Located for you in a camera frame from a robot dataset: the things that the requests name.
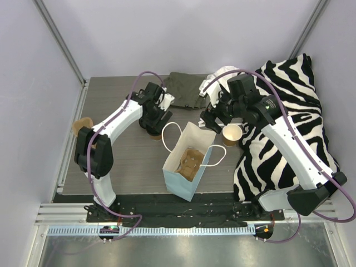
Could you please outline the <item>brown paper coffee cup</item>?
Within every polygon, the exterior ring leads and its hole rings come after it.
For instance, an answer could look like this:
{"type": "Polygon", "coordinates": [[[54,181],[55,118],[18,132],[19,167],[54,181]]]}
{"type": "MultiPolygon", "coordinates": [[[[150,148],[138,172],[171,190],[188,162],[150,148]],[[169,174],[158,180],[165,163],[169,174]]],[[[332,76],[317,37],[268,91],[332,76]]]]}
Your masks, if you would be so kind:
{"type": "Polygon", "coordinates": [[[161,134],[149,134],[149,137],[152,139],[152,140],[155,140],[155,141],[160,141],[162,139],[162,135],[161,134]]]}

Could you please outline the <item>brown cardboard cup carrier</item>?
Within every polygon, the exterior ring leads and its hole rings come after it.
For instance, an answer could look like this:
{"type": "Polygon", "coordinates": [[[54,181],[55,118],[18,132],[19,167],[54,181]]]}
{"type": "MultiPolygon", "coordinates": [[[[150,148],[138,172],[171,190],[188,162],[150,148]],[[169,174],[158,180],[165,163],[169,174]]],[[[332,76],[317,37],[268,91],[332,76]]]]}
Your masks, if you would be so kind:
{"type": "Polygon", "coordinates": [[[188,148],[184,151],[175,172],[183,176],[187,181],[192,182],[199,171],[203,159],[204,154],[200,151],[188,148]]]}

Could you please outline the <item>light blue paper bag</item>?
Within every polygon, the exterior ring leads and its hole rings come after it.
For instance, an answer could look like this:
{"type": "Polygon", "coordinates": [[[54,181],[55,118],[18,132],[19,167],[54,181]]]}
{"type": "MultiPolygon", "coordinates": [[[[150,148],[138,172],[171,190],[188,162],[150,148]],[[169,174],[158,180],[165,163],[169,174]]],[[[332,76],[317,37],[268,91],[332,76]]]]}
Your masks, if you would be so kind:
{"type": "Polygon", "coordinates": [[[224,146],[214,144],[216,133],[203,130],[192,122],[179,129],[180,137],[162,167],[168,192],[190,202],[207,167],[215,167],[225,158],[224,146]],[[219,147],[223,156],[209,163],[212,150],[219,147]]]}

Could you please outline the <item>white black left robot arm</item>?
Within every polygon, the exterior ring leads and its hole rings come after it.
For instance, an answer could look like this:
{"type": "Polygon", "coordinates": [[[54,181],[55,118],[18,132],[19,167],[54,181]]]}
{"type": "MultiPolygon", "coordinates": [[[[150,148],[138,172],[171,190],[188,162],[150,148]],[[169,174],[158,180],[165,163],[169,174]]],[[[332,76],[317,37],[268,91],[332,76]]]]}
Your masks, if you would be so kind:
{"type": "Polygon", "coordinates": [[[77,132],[74,161],[88,177],[94,201],[101,205],[99,215],[105,221],[112,222],[118,217],[110,178],[113,144],[134,122],[138,122],[153,139],[160,140],[164,126],[172,116],[168,108],[174,100],[166,88],[150,82],[145,89],[127,95],[123,104],[102,122],[94,125],[90,118],[83,118],[73,124],[77,132]]]}

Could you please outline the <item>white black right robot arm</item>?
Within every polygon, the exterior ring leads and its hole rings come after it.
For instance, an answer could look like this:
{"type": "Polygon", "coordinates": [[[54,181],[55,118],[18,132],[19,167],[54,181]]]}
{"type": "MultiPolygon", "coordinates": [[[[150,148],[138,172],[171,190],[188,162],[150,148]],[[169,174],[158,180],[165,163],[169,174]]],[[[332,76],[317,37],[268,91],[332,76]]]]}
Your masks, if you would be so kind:
{"type": "Polygon", "coordinates": [[[274,210],[293,209],[308,216],[342,190],[346,175],[334,172],[318,157],[304,140],[273,85],[262,75],[246,70],[234,70],[237,75],[224,87],[219,79],[230,75],[227,71],[200,88],[202,97],[210,103],[200,115],[206,127],[220,133],[216,123],[225,125],[234,118],[242,118],[271,141],[293,170],[298,183],[282,189],[265,189],[255,196],[251,213],[256,219],[265,219],[274,210]]]}

